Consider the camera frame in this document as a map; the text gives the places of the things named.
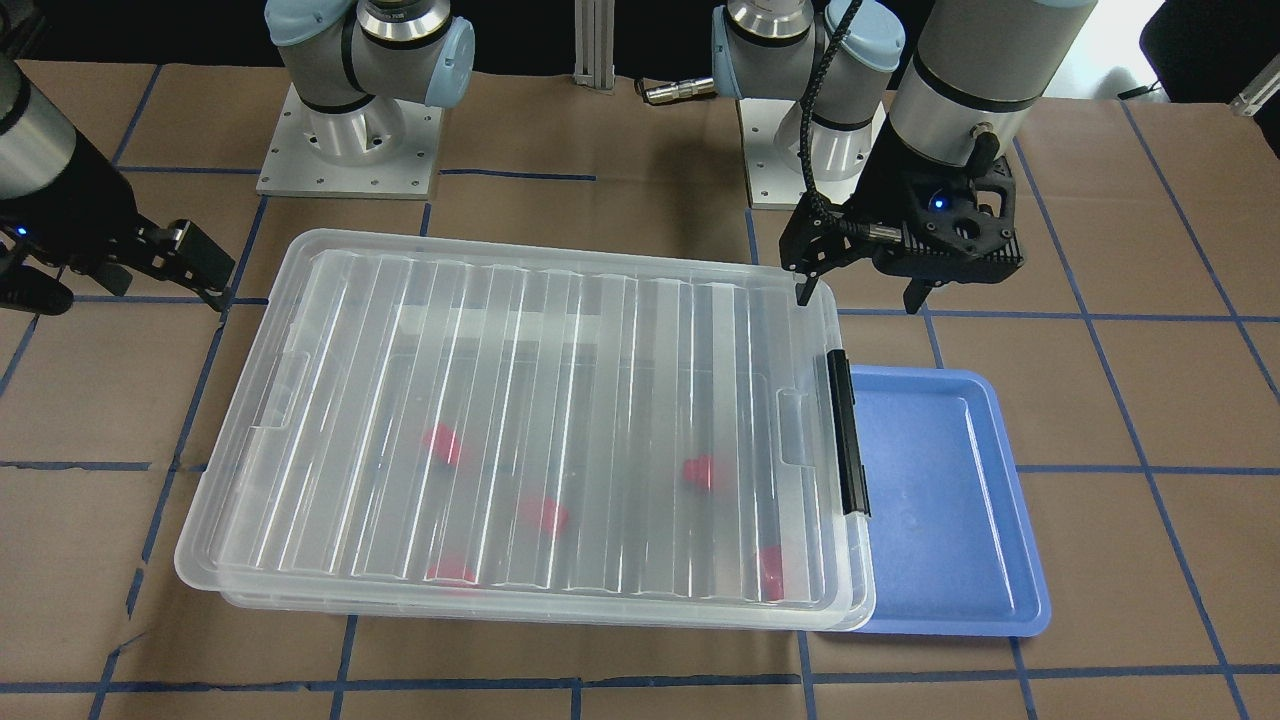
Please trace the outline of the blue plastic tray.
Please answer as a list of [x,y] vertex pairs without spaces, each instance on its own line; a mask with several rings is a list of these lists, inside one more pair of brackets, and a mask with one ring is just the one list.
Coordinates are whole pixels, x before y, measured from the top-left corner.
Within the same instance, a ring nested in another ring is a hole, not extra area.
[[851,379],[876,580],[860,633],[1042,633],[1050,591],[995,387],[909,366]]

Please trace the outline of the red block box corner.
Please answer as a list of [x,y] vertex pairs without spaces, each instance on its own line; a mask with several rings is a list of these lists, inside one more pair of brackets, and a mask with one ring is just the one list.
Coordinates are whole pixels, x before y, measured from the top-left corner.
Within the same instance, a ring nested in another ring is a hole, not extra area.
[[755,552],[756,582],[760,598],[780,602],[785,598],[785,562],[780,544],[762,547]]

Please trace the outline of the aluminium frame post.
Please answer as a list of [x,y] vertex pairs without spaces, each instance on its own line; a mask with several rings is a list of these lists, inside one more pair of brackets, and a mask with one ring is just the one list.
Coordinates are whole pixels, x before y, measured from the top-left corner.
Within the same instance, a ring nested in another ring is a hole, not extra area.
[[573,82],[613,94],[616,1],[573,1]]

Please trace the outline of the red block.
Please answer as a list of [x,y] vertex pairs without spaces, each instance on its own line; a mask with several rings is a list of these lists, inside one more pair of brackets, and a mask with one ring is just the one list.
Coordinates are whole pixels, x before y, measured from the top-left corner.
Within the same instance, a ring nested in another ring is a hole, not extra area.
[[448,588],[474,588],[477,574],[466,559],[445,556],[428,566],[425,580]]
[[700,495],[713,495],[717,489],[716,457],[710,454],[684,461],[681,478],[689,488]]
[[457,468],[463,456],[460,436],[444,423],[436,423],[422,434],[422,446],[433,462]]
[[552,497],[529,497],[520,501],[518,520],[552,538],[561,537],[570,528],[570,511]]

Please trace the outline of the clear plastic storage box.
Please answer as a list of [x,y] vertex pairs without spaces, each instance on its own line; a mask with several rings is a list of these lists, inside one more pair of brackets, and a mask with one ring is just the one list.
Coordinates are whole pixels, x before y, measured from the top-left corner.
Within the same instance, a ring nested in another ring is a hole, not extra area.
[[430,618],[498,623],[550,623],[593,626],[663,626],[733,630],[818,630],[849,632],[864,626],[878,609],[878,592],[870,584],[854,584],[847,597],[840,596],[828,609],[800,609],[785,603],[765,603],[754,609],[716,607],[708,603],[671,603],[640,600],[603,600],[576,607],[573,596],[544,596],[525,606],[499,609],[476,591],[452,588],[442,607],[421,603],[323,600],[303,596],[264,594],[221,591],[223,600],[242,609],[305,611],[370,618]]

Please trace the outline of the clear plastic box lid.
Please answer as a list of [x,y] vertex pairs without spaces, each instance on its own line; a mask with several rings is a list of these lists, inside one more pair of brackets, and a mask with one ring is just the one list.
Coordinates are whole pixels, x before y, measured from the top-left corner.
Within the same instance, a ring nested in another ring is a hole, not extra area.
[[[876,585],[840,498],[831,290],[787,272],[314,229],[288,247],[175,546],[201,591],[442,607],[544,596],[828,609]],[[422,434],[460,436],[457,468]],[[716,457],[700,495],[684,461]],[[521,500],[570,511],[557,538]],[[755,552],[780,544],[785,598]]]

